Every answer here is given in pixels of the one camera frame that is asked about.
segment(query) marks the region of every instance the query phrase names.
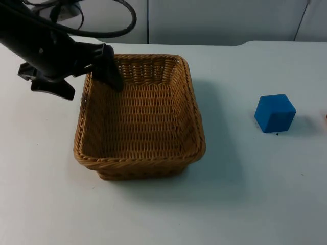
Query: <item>woven pattern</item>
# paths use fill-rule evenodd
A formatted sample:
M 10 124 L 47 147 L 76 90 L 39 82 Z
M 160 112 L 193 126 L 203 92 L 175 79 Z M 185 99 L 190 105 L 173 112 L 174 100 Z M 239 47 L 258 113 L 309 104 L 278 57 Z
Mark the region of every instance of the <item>woven pattern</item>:
M 182 172 L 205 152 L 186 61 L 174 55 L 115 55 L 121 93 L 85 79 L 74 156 L 105 180 Z

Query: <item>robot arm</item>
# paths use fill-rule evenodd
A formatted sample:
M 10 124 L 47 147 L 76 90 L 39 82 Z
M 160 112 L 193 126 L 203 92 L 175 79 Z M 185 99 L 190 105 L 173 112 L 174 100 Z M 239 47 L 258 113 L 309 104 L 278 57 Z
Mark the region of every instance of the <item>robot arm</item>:
M 32 91 L 72 100 L 75 90 L 65 78 L 89 72 L 116 91 L 123 89 L 111 46 L 75 42 L 61 30 L 66 27 L 54 28 L 56 24 L 51 22 L 49 26 L 40 24 L 36 18 L 27 17 L 31 14 L 21 0 L 0 0 L 0 43 L 26 61 L 18 75 L 31 80 Z

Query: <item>blue block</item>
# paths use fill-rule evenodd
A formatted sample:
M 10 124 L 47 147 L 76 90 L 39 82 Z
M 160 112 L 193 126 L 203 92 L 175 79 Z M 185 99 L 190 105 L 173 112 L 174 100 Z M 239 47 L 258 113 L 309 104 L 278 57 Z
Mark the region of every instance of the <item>blue block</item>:
M 255 119 L 264 133 L 287 131 L 296 110 L 285 94 L 262 96 Z

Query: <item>white wall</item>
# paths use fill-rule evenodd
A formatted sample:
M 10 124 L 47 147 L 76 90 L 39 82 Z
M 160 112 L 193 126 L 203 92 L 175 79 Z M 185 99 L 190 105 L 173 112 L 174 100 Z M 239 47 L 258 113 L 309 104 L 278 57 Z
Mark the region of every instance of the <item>white wall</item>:
M 239 45 L 249 40 L 293 41 L 306 3 L 149 0 L 150 43 Z
M 311 0 L 296 41 L 327 42 L 327 1 Z

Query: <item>black cable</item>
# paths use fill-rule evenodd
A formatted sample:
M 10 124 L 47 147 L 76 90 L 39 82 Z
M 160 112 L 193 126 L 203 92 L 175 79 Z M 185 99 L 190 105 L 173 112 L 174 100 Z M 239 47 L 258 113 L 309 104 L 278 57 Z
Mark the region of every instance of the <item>black cable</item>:
M 26 4 L 26 5 L 32 5 L 32 6 L 38 6 L 38 7 L 50 7 L 50 6 L 53 6 L 53 5 L 57 4 L 58 0 L 54 0 L 53 2 L 46 3 L 46 4 L 34 4 L 34 3 L 31 3 L 28 0 L 23 0 L 22 2 L 24 4 Z
M 81 17 L 82 17 L 82 19 L 81 19 L 81 23 L 80 23 L 80 26 L 77 28 L 77 30 L 79 30 L 79 29 L 81 29 L 81 27 L 82 27 L 83 24 L 84 24 L 84 13 L 83 13 L 82 9 L 81 9 L 80 7 L 78 7 L 77 4 L 74 4 L 74 7 L 76 7 L 76 8 L 80 11 L 80 13 L 81 13 Z
M 15 14 L 20 15 L 26 19 L 29 19 L 41 26 L 44 26 L 44 27 L 47 27 L 50 29 L 54 29 L 57 31 L 63 31 L 63 32 L 67 32 L 67 33 L 70 33 L 70 34 L 73 34 L 76 36 L 83 36 L 83 37 L 113 38 L 113 37 L 123 36 L 123 35 L 129 33 L 130 31 L 132 31 L 134 29 L 134 27 L 136 25 L 136 21 L 137 21 L 136 12 L 128 2 L 126 2 L 125 0 L 113 0 L 113 1 L 124 5 L 132 15 L 132 22 L 129 24 L 129 26 L 127 28 L 119 30 L 119 31 L 114 31 L 114 32 L 88 32 L 88 31 L 72 29 L 72 28 L 63 26 L 61 24 L 52 23 L 51 21 L 43 19 L 37 15 L 34 15 L 33 13 L 23 12 L 19 7 L 17 7 L 12 2 L 7 2 L 7 4 L 4 4 L 2 1 L 0 1 L 0 6 L 3 6 L 7 10 L 12 11 Z

